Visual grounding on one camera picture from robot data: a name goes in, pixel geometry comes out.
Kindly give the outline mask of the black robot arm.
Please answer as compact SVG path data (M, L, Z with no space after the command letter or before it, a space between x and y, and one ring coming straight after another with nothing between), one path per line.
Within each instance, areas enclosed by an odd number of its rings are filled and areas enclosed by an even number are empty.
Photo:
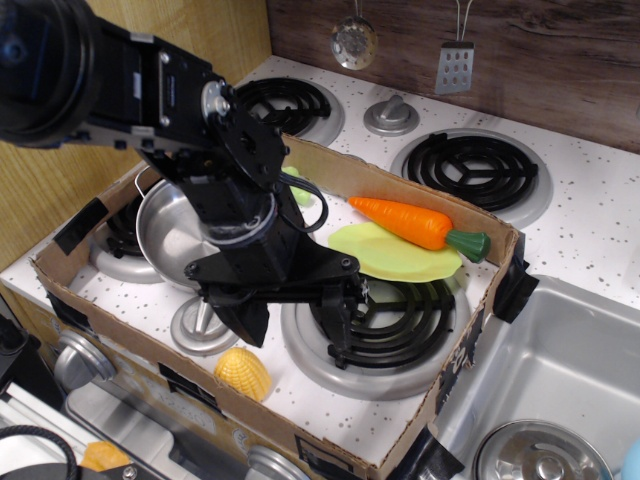
M212 255L185 265L205 315L261 346L272 303L306 303L339 368L366 288L358 261L316 244L282 171L281 132L211 65L97 17L83 1L1 5L1 138L134 149L193 207Z

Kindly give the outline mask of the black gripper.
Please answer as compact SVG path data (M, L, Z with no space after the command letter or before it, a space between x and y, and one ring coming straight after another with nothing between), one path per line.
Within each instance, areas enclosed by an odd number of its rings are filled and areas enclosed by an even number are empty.
M217 317L245 343L261 348L269 325L268 303L312 303L314 318L330 341L335 366L352 352L351 322L368 301L359 261L316 243L306 231L294 196L269 197L269 215L250 238L217 243L214 254L195 259L185 276L214 303Z

